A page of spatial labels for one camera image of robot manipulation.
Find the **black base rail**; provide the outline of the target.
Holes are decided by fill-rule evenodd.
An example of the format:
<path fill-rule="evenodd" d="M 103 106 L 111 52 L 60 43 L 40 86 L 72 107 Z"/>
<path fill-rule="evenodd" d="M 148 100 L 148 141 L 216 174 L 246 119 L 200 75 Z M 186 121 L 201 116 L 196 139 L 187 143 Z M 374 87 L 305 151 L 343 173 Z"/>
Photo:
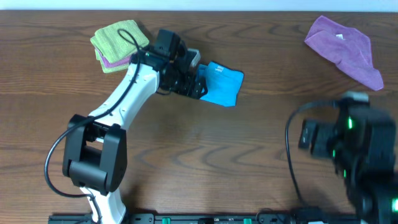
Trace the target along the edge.
<path fill-rule="evenodd" d="M 258 215 L 154 215 L 136 213 L 123 218 L 122 224 L 283 224 L 327 223 L 363 224 L 352 215 L 260 213 Z"/>

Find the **bottom green folded cloth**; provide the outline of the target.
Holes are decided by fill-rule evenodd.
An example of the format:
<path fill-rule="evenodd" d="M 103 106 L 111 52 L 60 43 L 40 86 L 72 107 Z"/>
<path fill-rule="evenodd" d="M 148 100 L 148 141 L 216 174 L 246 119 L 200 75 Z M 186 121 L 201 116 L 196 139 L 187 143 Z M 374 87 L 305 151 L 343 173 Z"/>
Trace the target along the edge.
<path fill-rule="evenodd" d="M 100 64 L 101 64 L 102 71 L 103 71 L 104 73 L 118 72 L 118 71 L 127 69 L 128 66 L 129 66 L 129 63 L 128 63 L 128 64 L 121 65 L 121 66 L 117 66 L 117 67 L 114 67 L 114 68 L 105 68 L 104 65 L 103 65 L 101 62 L 100 62 Z"/>

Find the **purple crumpled cloth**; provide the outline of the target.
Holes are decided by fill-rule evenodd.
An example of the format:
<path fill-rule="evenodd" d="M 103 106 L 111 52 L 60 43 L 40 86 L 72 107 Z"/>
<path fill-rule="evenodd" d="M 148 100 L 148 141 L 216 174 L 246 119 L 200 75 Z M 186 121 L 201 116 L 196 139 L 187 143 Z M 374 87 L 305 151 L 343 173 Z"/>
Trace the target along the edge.
<path fill-rule="evenodd" d="M 374 91 L 384 88 L 382 75 L 373 65 L 370 38 L 359 30 L 320 16 L 304 42 L 362 85 Z"/>

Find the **purple folded cloth in stack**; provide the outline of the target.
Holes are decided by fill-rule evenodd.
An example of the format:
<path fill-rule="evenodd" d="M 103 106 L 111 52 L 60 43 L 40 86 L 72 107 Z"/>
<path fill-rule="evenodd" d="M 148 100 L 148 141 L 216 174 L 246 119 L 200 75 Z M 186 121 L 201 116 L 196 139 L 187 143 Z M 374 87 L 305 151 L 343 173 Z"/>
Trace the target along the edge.
<path fill-rule="evenodd" d="M 117 66 L 125 65 L 129 63 L 130 55 L 124 57 L 121 60 L 118 60 L 114 63 L 111 63 L 106 57 L 104 57 L 98 50 L 96 50 L 96 55 L 98 56 L 98 60 L 104 65 L 105 68 L 114 68 Z"/>

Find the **green folded cloth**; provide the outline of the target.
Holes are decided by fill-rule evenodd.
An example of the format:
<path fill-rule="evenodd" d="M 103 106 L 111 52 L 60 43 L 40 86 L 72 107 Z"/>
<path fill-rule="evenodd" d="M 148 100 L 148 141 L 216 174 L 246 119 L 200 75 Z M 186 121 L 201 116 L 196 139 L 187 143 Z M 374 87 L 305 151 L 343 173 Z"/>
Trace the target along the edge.
<path fill-rule="evenodd" d="M 104 73 L 118 72 L 118 71 L 127 69 L 128 66 L 129 66 L 129 63 L 128 63 L 128 64 L 121 65 L 121 66 L 117 66 L 117 67 L 114 67 L 114 68 L 105 68 L 104 65 L 103 65 L 101 62 L 100 62 L 100 64 L 101 64 L 102 71 L 103 71 Z"/>
<path fill-rule="evenodd" d="M 95 32 L 90 42 L 109 63 L 116 63 L 136 53 L 134 41 L 123 32 L 122 35 L 127 39 L 124 40 L 118 33 L 119 29 L 130 33 L 140 47 L 146 47 L 149 44 L 149 39 L 134 20 L 119 21 L 100 28 Z"/>

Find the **top green folded cloth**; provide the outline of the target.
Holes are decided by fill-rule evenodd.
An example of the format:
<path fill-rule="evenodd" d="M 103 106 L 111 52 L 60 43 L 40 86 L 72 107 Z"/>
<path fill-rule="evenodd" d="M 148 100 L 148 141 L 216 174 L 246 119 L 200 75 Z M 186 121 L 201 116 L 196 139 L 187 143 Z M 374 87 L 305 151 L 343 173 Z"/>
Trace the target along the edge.
<path fill-rule="evenodd" d="M 134 41 L 123 32 L 122 35 L 127 39 L 124 40 L 118 33 L 119 29 L 130 33 L 140 47 L 146 47 L 149 44 L 149 39 L 134 20 L 119 21 L 100 28 L 95 32 L 90 42 L 109 63 L 116 63 L 136 53 Z"/>

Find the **blue microfibre cloth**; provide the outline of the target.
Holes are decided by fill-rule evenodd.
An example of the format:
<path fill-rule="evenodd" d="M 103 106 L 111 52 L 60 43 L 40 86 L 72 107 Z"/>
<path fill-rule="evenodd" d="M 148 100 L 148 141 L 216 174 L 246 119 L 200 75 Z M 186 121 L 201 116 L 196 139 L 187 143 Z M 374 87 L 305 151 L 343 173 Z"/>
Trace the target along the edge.
<path fill-rule="evenodd" d="M 244 73 L 226 68 L 215 62 L 199 64 L 197 77 L 205 78 L 208 93 L 200 99 L 224 107 L 236 106 Z"/>

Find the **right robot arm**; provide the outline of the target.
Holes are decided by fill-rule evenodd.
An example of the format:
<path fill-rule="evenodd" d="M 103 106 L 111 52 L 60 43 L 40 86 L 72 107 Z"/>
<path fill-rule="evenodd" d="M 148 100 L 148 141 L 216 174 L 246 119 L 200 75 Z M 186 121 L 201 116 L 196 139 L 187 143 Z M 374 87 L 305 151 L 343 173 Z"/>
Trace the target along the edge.
<path fill-rule="evenodd" d="M 367 223 L 397 223 L 396 122 L 367 103 L 341 103 L 335 123 L 305 119 L 299 148 L 331 159 Z"/>

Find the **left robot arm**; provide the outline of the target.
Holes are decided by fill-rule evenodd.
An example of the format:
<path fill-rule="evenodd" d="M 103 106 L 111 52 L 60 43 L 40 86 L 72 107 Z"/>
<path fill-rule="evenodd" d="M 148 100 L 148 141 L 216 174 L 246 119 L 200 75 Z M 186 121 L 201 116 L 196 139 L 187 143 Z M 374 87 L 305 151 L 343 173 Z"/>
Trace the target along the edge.
<path fill-rule="evenodd" d="M 126 219 L 119 186 L 127 168 L 127 131 L 159 89 L 193 99 L 204 95 L 206 80 L 191 71 L 199 60 L 199 50 L 183 45 L 141 50 L 132 55 L 126 76 L 101 106 L 69 121 L 62 171 L 90 201 L 94 222 Z"/>

